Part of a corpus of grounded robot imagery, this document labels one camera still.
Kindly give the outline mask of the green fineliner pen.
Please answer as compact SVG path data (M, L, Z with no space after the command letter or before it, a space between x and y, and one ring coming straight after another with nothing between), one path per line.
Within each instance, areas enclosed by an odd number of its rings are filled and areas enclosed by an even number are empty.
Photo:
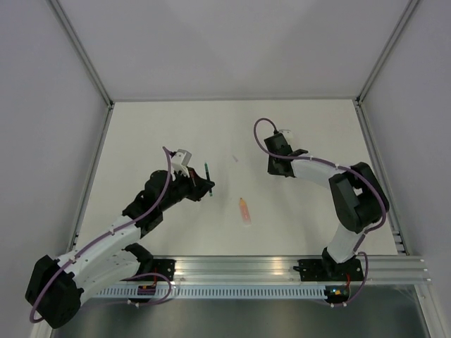
M205 171L206 179L207 179L209 182L212 182L212 181L211 181L210 172L209 172L209 166L208 166L208 163L207 163L206 161L204 162L204 171ZM209 188L209 196L210 196L210 197L213 196L213 191L212 191L213 187L214 187L214 185L210 186L210 188Z

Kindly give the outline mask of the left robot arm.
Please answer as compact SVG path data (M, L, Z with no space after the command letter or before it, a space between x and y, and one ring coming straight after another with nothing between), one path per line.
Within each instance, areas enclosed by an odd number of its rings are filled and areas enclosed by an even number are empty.
M170 283L154 266L153 255L138 241L163 221L163 213L184 199L198 202L214 187L209 177L157 170L143 189L103 234L80 249L57 258L41 257L32 271L25 298L31 305L30 322L64 326L82 305L101 290L120 281Z

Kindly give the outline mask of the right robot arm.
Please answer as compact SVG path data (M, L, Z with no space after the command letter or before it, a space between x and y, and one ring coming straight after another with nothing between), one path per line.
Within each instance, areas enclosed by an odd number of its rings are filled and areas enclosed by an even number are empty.
M357 258L369 230L386 219L390 204L370 166L359 162L343 167L293 150L281 131L264 140L268 174L308 180L330 190L338 228L320 258L300 259L294 269L303 282L362 281Z

